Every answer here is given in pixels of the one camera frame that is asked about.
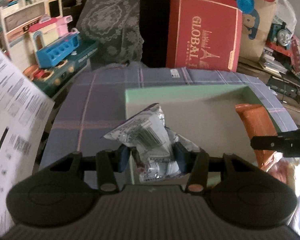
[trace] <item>book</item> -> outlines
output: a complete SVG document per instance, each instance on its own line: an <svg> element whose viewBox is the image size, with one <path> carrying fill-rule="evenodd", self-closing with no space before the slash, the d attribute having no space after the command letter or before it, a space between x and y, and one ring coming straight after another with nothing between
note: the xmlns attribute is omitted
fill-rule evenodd
<svg viewBox="0 0 300 240"><path fill-rule="evenodd" d="M235 72L241 30L234 0L171 0L166 67Z"/></svg>

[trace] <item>white paper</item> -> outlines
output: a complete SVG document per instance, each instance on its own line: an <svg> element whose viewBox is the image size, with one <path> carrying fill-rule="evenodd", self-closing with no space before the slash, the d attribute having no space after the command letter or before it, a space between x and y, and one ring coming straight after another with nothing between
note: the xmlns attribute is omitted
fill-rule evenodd
<svg viewBox="0 0 300 240"><path fill-rule="evenodd" d="M53 104L0 51L0 236L13 226L7 193L31 175Z"/></svg>

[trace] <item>pink toy roof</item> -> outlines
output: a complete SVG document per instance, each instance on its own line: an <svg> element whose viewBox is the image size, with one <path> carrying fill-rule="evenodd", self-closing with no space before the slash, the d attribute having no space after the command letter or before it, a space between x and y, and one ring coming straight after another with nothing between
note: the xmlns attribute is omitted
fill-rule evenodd
<svg viewBox="0 0 300 240"><path fill-rule="evenodd" d="M48 21L46 21L44 23L36 23L36 24L30 26L29 31L32 32L32 33L36 32L37 30L40 30L43 27L46 27L46 26L48 26L50 24L56 23L57 21L58 21L57 18L51 18L51 20L48 20Z"/></svg>

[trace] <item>lace cloth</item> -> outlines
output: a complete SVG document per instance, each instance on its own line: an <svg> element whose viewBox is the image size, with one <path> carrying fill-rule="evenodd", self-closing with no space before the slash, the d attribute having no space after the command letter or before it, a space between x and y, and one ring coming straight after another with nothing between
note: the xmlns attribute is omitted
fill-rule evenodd
<svg viewBox="0 0 300 240"><path fill-rule="evenodd" d="M101 64L141 60L139 1L87 0L76 27L82 38L100 41L93 60Z"/></svg>

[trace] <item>checkered cloth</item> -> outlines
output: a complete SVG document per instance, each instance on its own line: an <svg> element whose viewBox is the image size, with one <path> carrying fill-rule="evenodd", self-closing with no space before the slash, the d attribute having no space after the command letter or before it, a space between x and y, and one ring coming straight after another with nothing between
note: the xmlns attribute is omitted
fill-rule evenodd
<svg viewBox="0 0 300 240"><path fill-rule="evenodd" d="M147 68L140 62L132 62L128 67L111 64L81 74L54 121L40 168L73 151L81 151L83 156L93 156L104 149L117 149L120 143L107 140L103 135L125 121L125 90L131 88L245 84L267 108L281 131L297 129L282 104L257 78L222 71L187 68L177 71L180 77L173 77L168 68ZM131 182L129 168L115 176L119 187ZM96 188L96 173L86 172L85 182ZM300 234L300 198L291 225Z"/></svg>

